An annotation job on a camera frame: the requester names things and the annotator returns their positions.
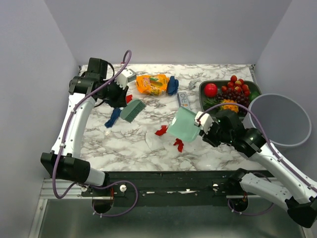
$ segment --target red toy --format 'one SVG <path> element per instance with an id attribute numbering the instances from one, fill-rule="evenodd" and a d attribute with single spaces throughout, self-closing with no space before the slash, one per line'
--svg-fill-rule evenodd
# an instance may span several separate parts
<path id="1" fill-rule="evenodd" d="M 129 103 L 132 100 L 132 94 L 125 97 L 125 101 Z"/>
<path id="2" fill-rule="evenodd" d="M 164 135 L 167 131 L 168 126 L 167 125 L 162 125 L 161 129 L 155 132 L 155 135 L 161 136 Z"/>
<path id="3" fill-rule="evenodd" d="M 183 151 L 184 143 L 183 143 L 182 140 L 176 138 L 176 141 L 175 141 L 174 145 L 178 145 L 177 149 L 178 149 L 179 152 Z"/>

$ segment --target gray trash bin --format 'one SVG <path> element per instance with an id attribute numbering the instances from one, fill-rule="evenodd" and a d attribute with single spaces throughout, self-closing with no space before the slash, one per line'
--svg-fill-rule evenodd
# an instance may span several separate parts
<path id="1" fill-rule="evenodd" d="M 312 123 L 308 114 L 290 98 L 278 94 L 262 94 L 250 103 L 249 109 L 278 149 L 297 147 L 311 134 Z M 258 128 L 249 113 L 243 124 L 246 128 Z"/>

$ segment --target fruit plate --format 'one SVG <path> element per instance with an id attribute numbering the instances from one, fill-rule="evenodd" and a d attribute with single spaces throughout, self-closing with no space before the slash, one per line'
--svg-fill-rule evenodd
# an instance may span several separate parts
<path id="1" fill-rule="evenodd" d="M 204 87 L 209 83 L 214 83 L 218 88 L 218 94 L 220 94 L 220 93 L 222 93 L 221 87 L 227 86 L 228 82 L 230 82 L 230 81 L 229 80 L 215 80 L 215 81 L 205 81 L 205 82 L 202 82 L 200 84 L 200 86 L 199 86 L 199 102 L 200 102 L 200 106 L 201 106 L 203 111 L 205 111 L 209 108 L 209 107 L 206 107 L 205 103 L 204 103 L 204 101 L 208 98 L 204 94 Z M 244 81 L 244 84 L 249 86 L 251 93 L 258 92 L 261 95 L 261 91 L 260 91 L 259 87 L 254 82 Z M 213 119 L 215 119 L 216 112 L 218 112 L 218 110 L 212 110 L 209 112 L 209 115 L 211 115 L 211 117 Z M 239 116 L 240 120 L 243 120 L 244 117 L 245 116 Z"/>

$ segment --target blue cloth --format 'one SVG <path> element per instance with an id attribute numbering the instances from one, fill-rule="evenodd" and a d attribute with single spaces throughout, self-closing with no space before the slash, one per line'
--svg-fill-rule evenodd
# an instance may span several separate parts
<path id="1" fill-rule="evenodd" d="M 109 121 L 107 121 L 107 122 L 105 123 L 105 126 L 106 126 L 107 128 L 112 127 L 112 126 L 114 125 L 115 121 L 116 121 L 116 120 L 118 119 L 118 117 L 120 116 L 120 113 L 121 113 L 121 109 L 120 109 L 120 108 L 115 108 L 115 109 L 113 109 L 113 112 L 112 112 L 112 114 L 111 114 L 111 117 L 110 117 Z"/>
<path id="2" fill-rule="evenodd" d="M 167 93 L 168 95 L 172 96 L 177 93 L 177 90 L 178 90 L 178 80 L 175 79 L 175 76 L 171 76 L 167 84 Z"/>

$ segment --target gray bin rim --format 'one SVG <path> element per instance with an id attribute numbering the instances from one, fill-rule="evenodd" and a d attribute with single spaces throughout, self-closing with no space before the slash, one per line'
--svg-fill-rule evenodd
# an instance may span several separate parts
<path id="1" fill-rule="evenodd" d="M 305 115 L 306 115 L 306 117 L 307 117 L 307 119 L 308 119 L 308 122 L 309 122 L 309 132 L 307 133 L 306 138 L 305 138 L 304 140 L 302 140 L 301 142 L 299 142 L 299 143 L 297 143 L 297 144 L 293 144 L 293 145 L 284 145 L 284 144 L 280 144 L 280 143 L 277 143 L 277 142 L 273 142 L 273 143 L 274 143 L 275 145 L 277 145 L 277 146 L 284 147 L 284 148 L 289 148 L 289 147 L 290 147 L 290 148 L 293 148 L 293 147 L 297 147 L 297 146 L 300 146 L 300 145 L 304 144 L 304 143 L 308 140 L 308 138 L 310 137 L 311 132 L 312 132 L 312 121 L 311 121 L 310 117 L 308 116 L 307 112 L 304 110 L 304 108 L 303 108 L 301 105 L 299 105 L 297 102 L 295 102 L 293 99 L 291 99 L 291 98 L 289 98 L 289 97 L 286 97 L 286 96 L 284 96 L 284 95 L 276 94 L 276 93 L 265 93 L 265 94 L 259 95 L 258 97 L 256 97 L 256 98 L 250 103 L 250 105 L 249 105 L 249 110 L 252 111 L 252 105 L 253 105 L 253 103 L 254 103 L 257 99 L 259 99 L 259 98 L 261 98 L 261 97 L 265 97 L 265 96 L 278 96 L 278 97 L 282 97 L 282 98 L 288 99 L 289 101 L 293 102 L 293 103 L 296 104 L 300 109 L 303 110 L 303 112 L 305 113 Z M 248 117 L 248 120 L 249 120 L 249 122 L 251 123 L 251 125 L 252 125 L 254 128 L 256 128 L 256 126 L 254 125 L 254 123 L 253 123 L 253 121 L 252 121 L 252 116 L 251 116 L 251 114 L 250 114 L 250 113 L 247 113 L 246 117 Z"/>

